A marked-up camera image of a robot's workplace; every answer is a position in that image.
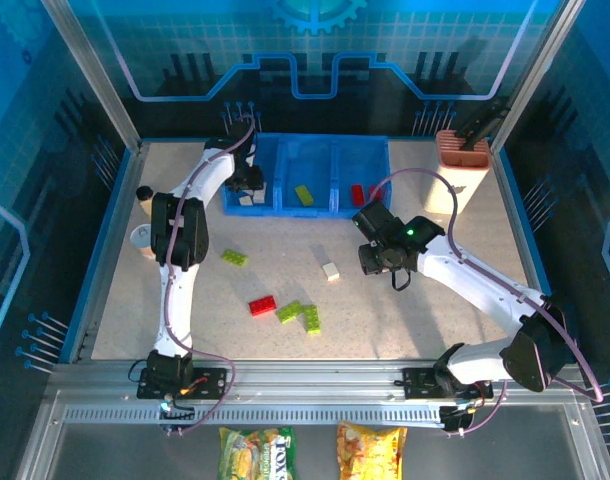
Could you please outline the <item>black-handled knife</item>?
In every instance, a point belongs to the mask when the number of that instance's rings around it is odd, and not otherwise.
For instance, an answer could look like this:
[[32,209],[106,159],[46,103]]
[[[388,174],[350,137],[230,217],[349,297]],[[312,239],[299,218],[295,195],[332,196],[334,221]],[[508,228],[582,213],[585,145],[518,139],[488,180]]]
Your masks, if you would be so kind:
[[476,143],[492,134],[510,110],[506,97],[493,99],[479,106],[454,133],[456,138],[464,140],[459,149],[473,151]]

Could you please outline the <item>blue three-compartment bin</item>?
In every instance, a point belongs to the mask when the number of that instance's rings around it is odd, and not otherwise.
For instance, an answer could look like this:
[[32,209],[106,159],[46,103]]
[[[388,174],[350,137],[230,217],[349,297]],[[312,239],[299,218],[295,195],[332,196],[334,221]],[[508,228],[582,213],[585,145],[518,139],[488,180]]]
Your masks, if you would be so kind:
[[[369,187],[390,175],[388,139],[384,136],[261,133],[254,165],[264,177],[264,204],[241,206],[243,195],[222,189],[225,214],[242,217],[350,218],[361,207],[351,201],[352,184]],[[314,205],[303,207],[295,188],[305,185]],[[391,203],[391,188],[381,201]]]

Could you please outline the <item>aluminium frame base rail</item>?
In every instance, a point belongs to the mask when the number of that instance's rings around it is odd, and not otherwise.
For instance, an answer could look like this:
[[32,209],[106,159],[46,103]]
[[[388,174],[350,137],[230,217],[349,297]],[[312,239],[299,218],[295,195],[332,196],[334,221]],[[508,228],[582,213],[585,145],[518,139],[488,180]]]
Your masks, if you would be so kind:
[[395,386],[398,361],[242,361],[229,398],[180,437],[139,400],[123,362],[57,366],[14,480],[215,480],[220,426],[290,425],[301,480],[338,476],[336,428],[407,425],[405,480],[610,480],[610,445],[590,403],[559,385],[510,387],[465,436],[422,427],[431,405]]

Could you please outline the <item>aluminium frame post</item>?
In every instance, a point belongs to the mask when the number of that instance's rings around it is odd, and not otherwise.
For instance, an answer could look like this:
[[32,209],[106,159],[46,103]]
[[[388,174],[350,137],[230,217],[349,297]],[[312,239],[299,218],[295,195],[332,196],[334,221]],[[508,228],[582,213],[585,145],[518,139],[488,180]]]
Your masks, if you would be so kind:
[[126,148],[138,153],[141,137],[69,2],[40,1]]
[[493,154],[499,154],[501,148],[505,145],[537,87],[550,69],[585,3],[586,0],[560,0],[559,7],[539,49],[536,51],[530,68],[523,76],[520,88],[512,97],[511,110],[491,143],[490,150]]

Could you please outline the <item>blue table edge strip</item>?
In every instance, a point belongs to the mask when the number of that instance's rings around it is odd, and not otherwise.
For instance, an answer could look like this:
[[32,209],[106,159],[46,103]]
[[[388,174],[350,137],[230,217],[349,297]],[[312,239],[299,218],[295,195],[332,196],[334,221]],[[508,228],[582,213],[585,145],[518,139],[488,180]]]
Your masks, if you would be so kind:
[[572,340],[578,343],[577,326],[567,312],[564,302],[552,290],[542,256],[538,250],[535,234],[529,223],[523,195],[519,190],[516,175],[504,148],[501,148],[494,154],[493,161],[494,175],[499,185],[527,284],[530,287],[539,289],[559,308],[566,321],[568,333]]
[[77,363],[85,349],[88,330],[94,330],[102,321],[148,150],[142,144],[137,153],[125,153],[60,351],[59,364]]

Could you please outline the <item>white and pink knife block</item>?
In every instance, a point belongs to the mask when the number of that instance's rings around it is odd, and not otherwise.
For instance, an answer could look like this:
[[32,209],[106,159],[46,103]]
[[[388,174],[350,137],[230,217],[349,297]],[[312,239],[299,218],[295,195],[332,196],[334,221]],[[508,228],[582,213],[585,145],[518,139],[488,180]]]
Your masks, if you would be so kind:
[[[450,183],[456,193],[458,213],[468,205],[491,167],[491,153],[486,140],[478,141],[472,150],[462,150],[464,144],[465,139],[458,138],[454,130],[439,131],[435,136],[436,153],[426,166]],[[421,202],[429,213],[453,212],[449,190],[432,175],[421,180]]]

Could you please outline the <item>green snack bag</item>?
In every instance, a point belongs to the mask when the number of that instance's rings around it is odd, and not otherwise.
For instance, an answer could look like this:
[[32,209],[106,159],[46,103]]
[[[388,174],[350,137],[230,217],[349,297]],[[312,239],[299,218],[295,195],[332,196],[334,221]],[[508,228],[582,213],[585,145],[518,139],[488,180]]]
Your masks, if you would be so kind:
[[219,437],[218,480],[297,480],[297,442],[292,427],[221,427]]

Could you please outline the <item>yellow snack bag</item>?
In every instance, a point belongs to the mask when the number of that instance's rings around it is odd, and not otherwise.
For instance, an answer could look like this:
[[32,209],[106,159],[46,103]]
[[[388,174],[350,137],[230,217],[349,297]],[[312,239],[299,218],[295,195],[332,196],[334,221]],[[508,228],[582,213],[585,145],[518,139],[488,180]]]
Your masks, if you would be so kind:
[[339,480],[403,480],[406,427],[372,430],[342,421],[337,429]]

